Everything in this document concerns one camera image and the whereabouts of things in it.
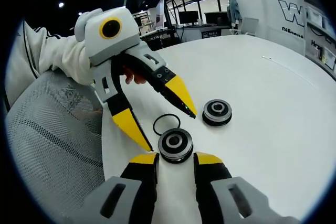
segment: person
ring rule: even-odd
[[[7,63],[4,94],[6,111],[45,71],[59,68],[77,83],[90,85],[93,83],[90,67],[90,60],[85,54],[85,41],[77,42],[74,35],[51,35],[43,27],[32,29],[23,21],[17,30]],[[127,84],[133,79],[137,84],[145,83],[140,75],[128,68],[124,70]]]

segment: hand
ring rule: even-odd
[[[133,73],[131,69],[124,66],[124,71],[125,71],[125,75],[126,75],[126,84],[130,84],[131,81],[133,80],[133,78],[134,78],[134,82],[136,84],[146,83],[146,80],[142,76],[140,76],[136,73]]]

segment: cable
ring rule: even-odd
[[[178,9],[178,7],[177,7],[177,4],[176,4],[176,2],[175,2],[175,0],[173,0],[173,2],[175,3],[175,5],[176,5],[176,9],[177,9],[177,12],[179,13],[179,16],[180,16],[180,10]],[[180,42],[182,43],[182,39],[183,39],[183,34],[184,34],[184,24],[183,24],[183,28],[182,28],[182,36],[181,36],[181,38],[180,37],[178,37],[179,39],[180,39]]]
[[[159,119],[161,119],[161,118],[163,118],[163,117],[165,117],[165,116],[173,116],[173,117],[175,117],[177,120],[178,120],[178,126],[177,126],[177,128],[179,128],[180,126],[181,126],[181,120],[180,120],[180,118],[177,116],[177,115],[175,115],[175,114],[164,114],[164,115],[160,115],[155,121],[154,121],[154,123],[153,123],[153,131],[156,133],[156,135],[158,135],[158,136],[161,136],[162,134],[160,134],[159,132],[157,132],[156,130],[155,130],[155,125],[156,125],[156,123],[158,122],[158,120]]]

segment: white table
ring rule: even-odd
[[[123,85],[155,151],[154,120],[181,119],[194,151],[218,156],[269,198],[273,210],[303,219],[318,203],[336,165],[336,82],[310,60],[273,42],[247,35],[187,42],[159,51],[186,83],[198,110],[191,119],[147,83]],[[202,122],[211,99],[230,103],[233,117],[221,128]],[[166,129],[175,119],[165,120]],[[157,130],[164,130],[163,123]],[[104,106],[102,154],[105,179],[120,176],[144,153]],[[173,165],[160,158],[158,199],[152,223],[201,223],[195,199],[193,159]]]

